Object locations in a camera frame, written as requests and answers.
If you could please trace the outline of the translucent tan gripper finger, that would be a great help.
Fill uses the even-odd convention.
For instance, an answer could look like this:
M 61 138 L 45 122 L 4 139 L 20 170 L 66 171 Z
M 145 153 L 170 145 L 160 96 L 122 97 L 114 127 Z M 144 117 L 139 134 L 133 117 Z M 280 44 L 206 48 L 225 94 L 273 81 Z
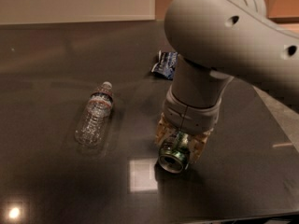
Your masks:
M 165 118 L 164 113 L 162 113 L 156 129 L 155 144 L 159 147 L 166 138 L 174 134 L 176 131 L 177 128 L 172 125 Z
M 213 131 L 214 129 L 211 128 L 197 135 L 188 135 L 188 149 L 190 151 L 189 163 L 194 164 L 198 161 Z

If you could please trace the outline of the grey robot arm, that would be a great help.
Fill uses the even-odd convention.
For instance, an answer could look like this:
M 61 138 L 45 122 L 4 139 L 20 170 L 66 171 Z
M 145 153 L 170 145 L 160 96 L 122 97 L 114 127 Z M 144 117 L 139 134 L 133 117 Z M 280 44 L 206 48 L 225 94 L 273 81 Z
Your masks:
M 160 162 L 180 135 L 187 161 L 198 160 L 236 77 L 299 108 L 299 36 L 267 19 L 264 0 L 173 0 L 164 31 L 178 64 L 156 134 Z

